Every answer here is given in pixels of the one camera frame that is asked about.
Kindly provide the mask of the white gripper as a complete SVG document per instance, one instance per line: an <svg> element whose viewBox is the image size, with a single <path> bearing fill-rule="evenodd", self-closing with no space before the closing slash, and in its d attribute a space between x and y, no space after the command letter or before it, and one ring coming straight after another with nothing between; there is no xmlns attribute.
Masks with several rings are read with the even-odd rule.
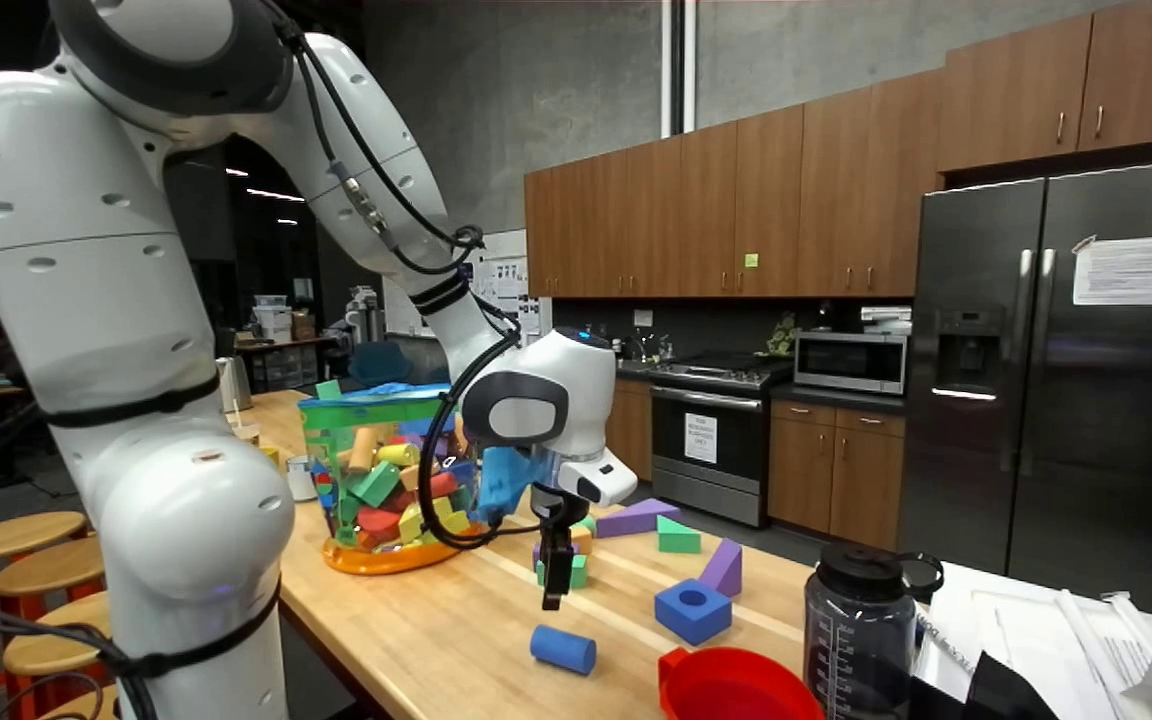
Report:
<svg viewBox="0 0 1152 720"><path fill-rule="evenodd" d="M617 451L562 455L551 447L484 447L478 471L478 498L469 514L478 519L506 519L527 488L566 493L555 514L542 508L542 563L545 563L545 614L562 608L562 530L590 519L592 504L622 504L636 488L636 471Z"/></svg>

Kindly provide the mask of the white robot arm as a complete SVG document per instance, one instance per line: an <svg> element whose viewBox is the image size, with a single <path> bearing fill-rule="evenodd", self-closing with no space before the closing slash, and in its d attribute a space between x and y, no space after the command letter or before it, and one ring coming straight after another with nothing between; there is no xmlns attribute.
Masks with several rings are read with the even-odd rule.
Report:
<svg viewBox="0 0 1152 720"><path fill-rule="evenodd" d="M537 451L566 530L636 471L617 359L471 297L471 234L368 63L275 0L50 0L60 51L0 73L0 324L98 530L125 720L290 720L285 471L229 430L166 170L247 141L361 267L407 293L482 447Z"/></svg>

